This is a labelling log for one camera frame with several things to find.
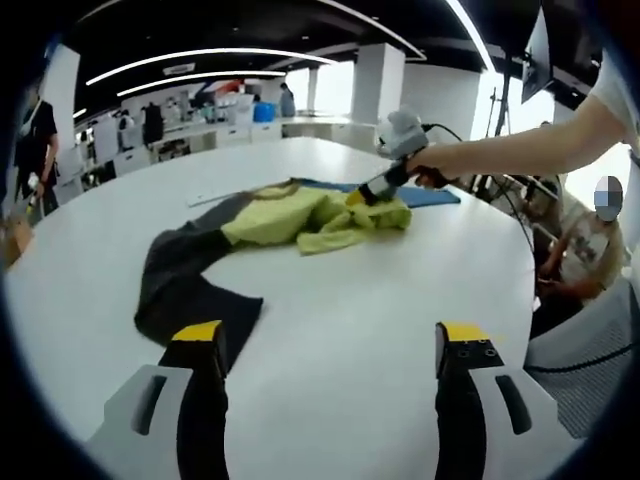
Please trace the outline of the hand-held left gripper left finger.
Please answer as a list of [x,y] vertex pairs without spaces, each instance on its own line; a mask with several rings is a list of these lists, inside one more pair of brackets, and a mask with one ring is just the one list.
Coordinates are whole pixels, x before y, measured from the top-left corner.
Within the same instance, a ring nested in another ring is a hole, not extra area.
[[226,375],[221,321],[180,330],[105,403],[90,455],[113,479],[228,478]]

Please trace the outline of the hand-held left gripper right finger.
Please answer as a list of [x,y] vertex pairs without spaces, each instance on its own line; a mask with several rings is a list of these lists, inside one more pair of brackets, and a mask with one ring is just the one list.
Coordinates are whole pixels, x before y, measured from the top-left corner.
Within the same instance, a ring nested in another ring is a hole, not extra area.
[[435,330],[437,479],[545,477],[543,428],[557,410],[521,369],[508,367],[473,324]]

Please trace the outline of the person's right hand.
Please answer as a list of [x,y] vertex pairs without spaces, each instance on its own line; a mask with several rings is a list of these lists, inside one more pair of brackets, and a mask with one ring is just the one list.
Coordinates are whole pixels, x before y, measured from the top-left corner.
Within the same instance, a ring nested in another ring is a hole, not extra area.
[[460,176],[446,168],[446,158],[436,148],[426,148],[414,154],[406,164],[407,173],[418,187],[441,189],[460,185]]

